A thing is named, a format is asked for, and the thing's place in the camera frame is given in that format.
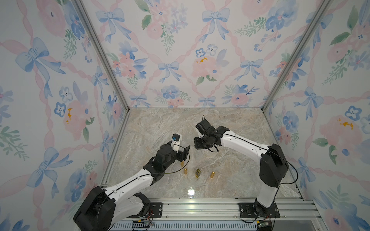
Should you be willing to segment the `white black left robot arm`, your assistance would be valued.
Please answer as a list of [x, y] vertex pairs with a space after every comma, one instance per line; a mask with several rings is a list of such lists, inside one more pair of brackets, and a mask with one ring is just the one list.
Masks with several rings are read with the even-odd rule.
[[122, 219], [144, 217], [149, 211], [150, 200], [141, 191], [158, 182], [175, 161], [186, 161], [190, 148], [163, 144], [132, 177], [105, 189], [93, 188], [73, 217], [78, 228], [81, 231], [107, 231]]

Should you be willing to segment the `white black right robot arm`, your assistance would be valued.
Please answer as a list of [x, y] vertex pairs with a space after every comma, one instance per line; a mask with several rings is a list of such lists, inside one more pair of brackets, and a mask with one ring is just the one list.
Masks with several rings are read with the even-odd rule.
[[214, 128], [211, 125], [198, 123], [195, 127], [198, 130], [198, 136], [194, 138], [196, 149], [223, 146], [244, 154], [259, 164], [259, 177], [262, 183], [255, 205], [260, 208], [270, 208], [281, 181], [289, 170], [288, 161], [280, 146], [275, 143], [266, 145], [254, 142], [224, 126]]

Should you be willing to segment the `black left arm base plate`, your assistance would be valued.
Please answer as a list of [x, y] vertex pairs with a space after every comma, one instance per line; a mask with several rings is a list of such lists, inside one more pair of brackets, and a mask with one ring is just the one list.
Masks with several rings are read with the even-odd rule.
[[153, 203], [145, 204], [142, 211], [137, 215], [129, 216], [129, 218], [161, 218], [163, 212], [163, 203]]

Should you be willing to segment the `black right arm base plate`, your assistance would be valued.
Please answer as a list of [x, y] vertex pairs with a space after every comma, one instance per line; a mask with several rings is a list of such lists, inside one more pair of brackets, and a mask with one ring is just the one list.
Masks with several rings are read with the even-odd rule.
[[255, 202], [238, 203], [238, 206], [242, 218], [280, 218], [280, 212], [275, 202], [268, 208], [256, 204]]

